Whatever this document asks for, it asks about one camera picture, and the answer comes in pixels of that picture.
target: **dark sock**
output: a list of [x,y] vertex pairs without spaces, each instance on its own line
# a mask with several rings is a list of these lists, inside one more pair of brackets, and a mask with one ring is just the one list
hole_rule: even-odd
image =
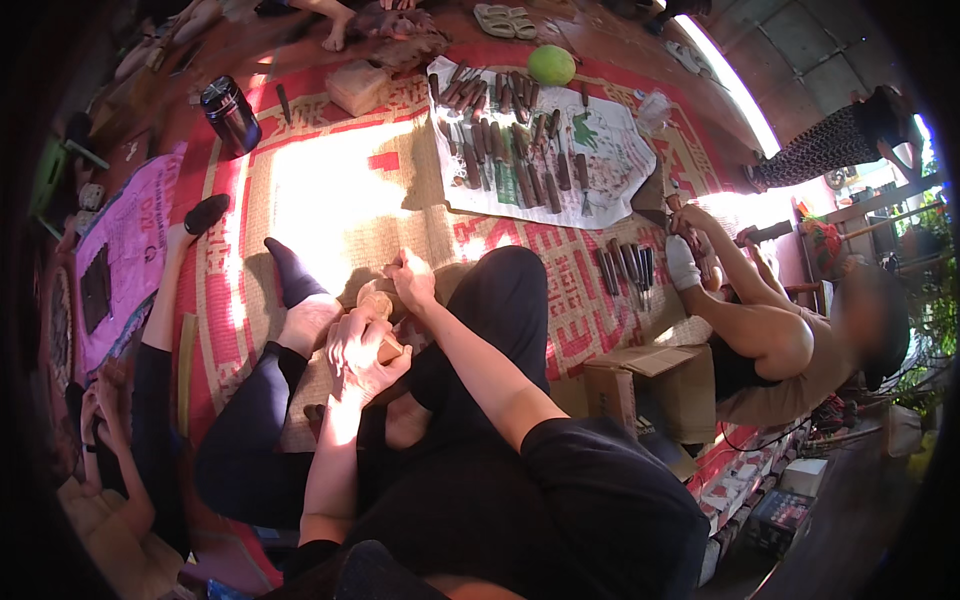
[[216,194],[201,200],[183,219],[183,226],[190,235],[200,235],[216,225],[230,206],[229,194]]
[[263,240],[274,257],[276,271],[280,273],[280,287],[283,288],[283,305],[293,308],[314,294],[326,294],[324,287],[310,275],[300,258],[272,237]]

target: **beige shirt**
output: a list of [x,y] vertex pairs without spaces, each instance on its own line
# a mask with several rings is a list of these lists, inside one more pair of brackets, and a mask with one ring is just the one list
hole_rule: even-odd
[[177,584],[183,558],[154,534],[137,540],[116,514],[127,500],[114,490],[87,497],[70,477],[57,498],[90,559],[124,600],[155,600]]
[[717,404],[717,419],[741,425],[781,425],[812,411],[839,388],[853,365],[830,329],[830,319],[805,308],[800,316],[813,332],[813,356],[799,375],[771,388],[746,388]]

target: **wall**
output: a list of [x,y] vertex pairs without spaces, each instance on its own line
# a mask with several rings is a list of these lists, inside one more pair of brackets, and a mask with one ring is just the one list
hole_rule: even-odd
[[698,20],[781,145],[848,105],[851,91],[903,79],[857,0],[713,0],[710,15]]

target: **paper sheet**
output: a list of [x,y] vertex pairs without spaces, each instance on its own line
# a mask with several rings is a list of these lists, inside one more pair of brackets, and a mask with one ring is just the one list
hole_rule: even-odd
[[[427,67],[428,73],[437,74],[441,92],[449,86],[450,76],[453,75],[456,66],[454,62],[445,57],[438,57]],[[524,209],[520,207],[521,204],[518,200],[518,196],[522,194],[517,191],[514,162],[511,154],[513,145],[510,137],[510,127],[515,122],[516,117],[512,112],[507,115],[500,114],[497,100],[492,97],[496,95],[494,91],[495,76],[494,71],[484,71],[481,75],[482,79],[488,84],[488,97],[492,102],[492,106],[488,102],[481,118],[486,117],[491,119],[491,122],[495,120],[500,124],[504,147],[507,148],[509,156],[508,160],[499,164],[492,157],[488,158],[485,170],[491,187],[489,192],[485,191],[483,186],[471,190],[465,185],[453,184],[455,177],[465,175],[466,168],[461,158],[450,156],[449,145],[440,131],[438,117],[450,123],[452,135],[459,145],[459,143],[462,143],[464,136],[461,135],[458,123],[463,120],[463,130],[467,141],[472,144],[472,134],[468,124],[471,116],[469,110],[465,111],[465,117],[451,117],[448,108],[439,108],[438,114],[438,108],[431,106],[430,116],[433,122],[437,150],[440,154],[444,184],[446,185],[446,200],[450,203],[450,207],[499,217],[514,217],[538,223],[584,229],[606,228],[628,216],[632,211],[630,199],[643,182],[650,177],[657,164],[657,157],[643,141],[643,138],[636,133],[634,118],[630,111],[623,105],[595,97],[590,97],[589,107],[584,108],[579,92],[565,87],[542,87],[537,102],[538,106],[534,111],[531,122],[539,114],[545,112],[547,114],[547,125],[549,125],[554,109],[560,109],[561,125],[557,136],[563,137],[572,189],[565,192],[558,189],[560,204],[563,209],[560,214],[553,214],[550,211],[549,202],[545,202],[545,206]],[[543,183],[543,178],[548,169],[559,185],[560,178],[557,175],[558,141],[560,140],[554,140],[549,146],[545,143],[541,145],[546,152],[545,164],[540,149],[536,149],[531,154],[541,183]],[[589,190],[586,203],[574,166],[574,157],[577,154],[587,156]]]

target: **woven mat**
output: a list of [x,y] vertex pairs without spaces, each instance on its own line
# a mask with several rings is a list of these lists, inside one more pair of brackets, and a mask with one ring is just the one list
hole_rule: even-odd
[[[509,44],[475,44],[452,48],[447,56],[516,68],[526,63],[529,51]],[[416,75],[395,81],[385,107],[349,118],[324,93],[324,77],[337,66],[307,69],[247,93],[264,132],[248,156],[220,156],[220,141],[203,118],[191,133],[171,222],[210,194],[227,192],[233,198],[224,222],[198,241],[195,258],[188,258],[180,281],[178,314],[194,312],[200,323],[190,383],[194,444],[282,326],[273,262],[262,244],[267,235],[300,253],[347,306],[401,245],[438,271],[444,299],[464,266],[484,253],[503,245],[530,248],[548,275],[547,375],[554,382],[576,376],[585,360],[614,348],[706,339],[706,324],[697,319],[681,322],[683,310],[663,264],[662,229],[637,215],[599,231],[449,212],[428,123],[426,79]],[[687,195],[730,189],[714,167],[719,161],[711,160],[704,129],[679,90],[590,60],[580,67],[579,78],[634,112],[635,88],[666,87],[675,103],[676,127],[648,143],[662,153],[669,176]],[[277,83],[284,84],[290,98],[293,127],[282,117]],[[652,311],[635,312],[622,284],[616,299],[601,291],[593,250],[613,236],[621,244],[657,249]],[[291,407],[282,440],[285,450],[313,447],[302,406],[323,402],[329,388],[318,354]]]

